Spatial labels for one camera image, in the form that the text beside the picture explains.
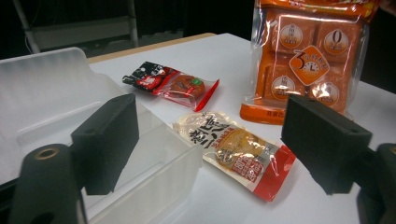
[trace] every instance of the packaged food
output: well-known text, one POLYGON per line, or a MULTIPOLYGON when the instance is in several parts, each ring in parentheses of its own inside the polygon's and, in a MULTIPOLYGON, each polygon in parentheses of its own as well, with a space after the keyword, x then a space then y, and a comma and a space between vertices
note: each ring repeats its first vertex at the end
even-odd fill
POLYGON ((204 148, 205 161, 267 202, 275 198, 295 160, 286 146, 263 140, 223 113, 190 114, 173 128, 204 148))
POLYGON ((187 75, 174 68, 145 62, 122 82, 151 92, 193 111, 202 110, 219 85, 219 80, 207 81, 187 75))
POLYGON ((256 0, 242 119, 282 124, 289 94, 347 113, 378 0, 256 0))

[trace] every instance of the plastic bin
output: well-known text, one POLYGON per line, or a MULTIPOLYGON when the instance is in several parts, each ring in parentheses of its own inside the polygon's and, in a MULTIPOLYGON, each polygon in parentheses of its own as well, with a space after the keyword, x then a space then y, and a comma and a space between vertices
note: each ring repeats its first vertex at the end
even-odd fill
MULTIPOLYGON (((95 74, 81 49, 0 61, 0 184, 18 177, 23 157, 70 133, 107 100, 124 92, 95 74)), ((191 145, 136 102, 140 139, 115 191, 87 196, 90 223, 148 223, 183 202, 202 166, 191 145)))

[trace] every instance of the orange package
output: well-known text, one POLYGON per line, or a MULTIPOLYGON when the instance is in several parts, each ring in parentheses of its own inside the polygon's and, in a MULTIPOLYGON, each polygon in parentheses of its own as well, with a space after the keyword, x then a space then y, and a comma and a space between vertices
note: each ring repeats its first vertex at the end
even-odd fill
POLYGON ((316 98, 350 116, 368 27, 378 0, 257 0, 252 87, 240 116, 282 124, 289 94, 316 98))

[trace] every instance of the white table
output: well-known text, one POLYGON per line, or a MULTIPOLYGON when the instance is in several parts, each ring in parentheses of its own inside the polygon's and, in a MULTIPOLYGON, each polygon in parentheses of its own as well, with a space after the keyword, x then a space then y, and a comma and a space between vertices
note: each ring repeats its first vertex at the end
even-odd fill
MULTIPOLYGON (((240 119, 242 96, 250 81, 250 43, 233 35, 213 35, 149 51, 92 63, 94 72, 110 76, 127 92, 133 92, 163 122, 171 124, 191 113, 183 105, 155 97, 123 84, 145 61, 174 67, 194 76, 220 79, 218 89, 204 111, 224 111, 263 139, 280 141, 281 126, 240 119)), ((370 148, 396 142, 396 95, 360 82, 350 107, 354 120, 373 133, 370 148)), ((296 161, 276 199, 266 203, 217 168, 204 162, 186 202, 163 223, 359 223, 356 204, 360 188, 349 194, 328 196, 296 161)))

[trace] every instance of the plastic wrapper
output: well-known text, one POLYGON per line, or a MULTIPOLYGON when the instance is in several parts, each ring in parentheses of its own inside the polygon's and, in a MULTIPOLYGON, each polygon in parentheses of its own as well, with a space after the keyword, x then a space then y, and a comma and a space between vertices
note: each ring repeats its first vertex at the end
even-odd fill
POLYGON ((251 92, 240 116, 282 124, 289 94, 315 98, 352 118, 347 108, 361 78, 377 0, 256 0, 251 92))
POLYGON ((267 202, 275 198, 295 160, 286 146, 263 140, 223 113, 190 114, 173 128, 204 148, 205 161, 267 202))
POLYGON ((151 92, 197 112, 202 110, 219 85, 219 80, 208 81, 182 73, 174 68, 145 62, 122 82, 151 92))

